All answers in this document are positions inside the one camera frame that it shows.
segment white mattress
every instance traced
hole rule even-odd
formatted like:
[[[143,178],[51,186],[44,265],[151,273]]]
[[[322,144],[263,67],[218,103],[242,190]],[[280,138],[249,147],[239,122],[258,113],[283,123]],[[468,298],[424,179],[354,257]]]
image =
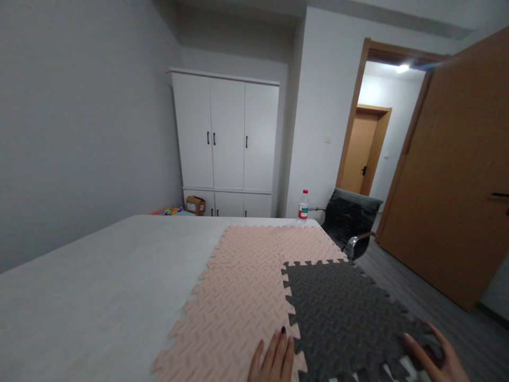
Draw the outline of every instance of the white mattress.
[[[231,224],[296,221],[133,216],[1,274],[0,380],[156,380],[152,361]]]

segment bottle label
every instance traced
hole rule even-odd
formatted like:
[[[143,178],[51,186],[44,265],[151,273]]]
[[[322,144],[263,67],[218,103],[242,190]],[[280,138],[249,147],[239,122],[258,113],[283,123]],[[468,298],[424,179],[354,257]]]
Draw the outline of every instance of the bottle label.
[[[307,219],[308,218],[308,208],[299,206],[299,219]]]

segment cardboard box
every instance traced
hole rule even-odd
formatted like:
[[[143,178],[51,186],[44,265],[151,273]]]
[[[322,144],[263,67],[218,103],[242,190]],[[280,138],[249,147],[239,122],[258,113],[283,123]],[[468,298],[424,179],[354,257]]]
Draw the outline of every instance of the cardboard box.
[[[196,214],[198,216],[203,216],[205,214],[205,200],[202,198],[189,195],[186,198],[186,211]]]

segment gray foam mat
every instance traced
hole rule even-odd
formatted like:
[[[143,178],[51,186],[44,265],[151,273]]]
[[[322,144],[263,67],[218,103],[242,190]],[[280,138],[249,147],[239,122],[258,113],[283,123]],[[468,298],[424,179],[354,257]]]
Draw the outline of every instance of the gray foam mat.
[[[295,339],[295,353],[304,352],[308,372],[301,382],[391,380],[383,369],[387,364],[394,379],[406,380],[408,371],[400,363],[410,354],[402,342],[410,334],[440,366],[443,353],[431,328],[410,319],[407,309],[390,299],[388,292],[352,262],[301,265],[285,263],[286,299],[295,308],[290,324],[297,323],[301,338]],[[410,357],[417,370],[419,362]]]

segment fingernail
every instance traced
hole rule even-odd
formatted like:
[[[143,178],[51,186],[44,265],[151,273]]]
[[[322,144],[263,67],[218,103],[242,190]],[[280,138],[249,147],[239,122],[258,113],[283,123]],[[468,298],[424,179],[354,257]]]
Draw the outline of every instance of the fingernail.
[[[403,335],[403,338],[404,338],[404,339],[405,339],[405,341],[407,341],[409,344],[412,344],[412,343],[414,343],[414,342],[415,342],[414,338],[413,338],[410,334],[408,334],[408,333],[405,333],[405,334]]]

